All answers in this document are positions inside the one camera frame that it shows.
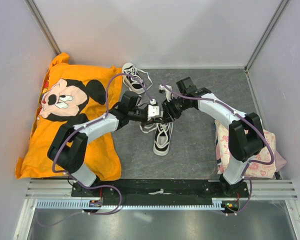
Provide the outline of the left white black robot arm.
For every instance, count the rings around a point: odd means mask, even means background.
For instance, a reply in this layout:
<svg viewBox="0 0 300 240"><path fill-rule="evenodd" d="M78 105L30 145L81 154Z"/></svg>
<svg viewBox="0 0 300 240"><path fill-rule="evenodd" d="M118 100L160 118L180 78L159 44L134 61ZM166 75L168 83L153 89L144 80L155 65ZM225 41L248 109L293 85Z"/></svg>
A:
<svg viewBox="0 0 300 240"><path fill-rule="evenodd" d="M47 152L53 161L52 169L58 165L82 185L82 191L89 197L100 191L97 175L84 163L87 146L105 134L115 132L129 123L145 123L149 114L157 113L157 101L151 99L144 108L137 106L139 96L133 91L126 91L121 100L102 116L81 124L63 124L57 131Z"/></svg>

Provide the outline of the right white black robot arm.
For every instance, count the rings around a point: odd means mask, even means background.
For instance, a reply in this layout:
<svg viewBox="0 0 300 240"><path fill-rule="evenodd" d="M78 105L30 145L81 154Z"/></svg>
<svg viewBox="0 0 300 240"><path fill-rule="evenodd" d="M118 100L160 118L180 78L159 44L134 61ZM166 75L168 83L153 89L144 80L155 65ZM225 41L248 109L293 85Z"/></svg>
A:
<svg viewBox="0 0 300 240"><path fill-rule="evenodd" d="M171 120L178 119L183 111L195 108L228 130L230 159L226 170L220 175L219 191L223 196L230 197L243 181L249 160L266 145L261 119L254 112L247 114L232 108L205 87L197 88L190 77L176 84L179 93L173 93L165 84L159 86L160 92L167 94L162 108Z"/></svg>

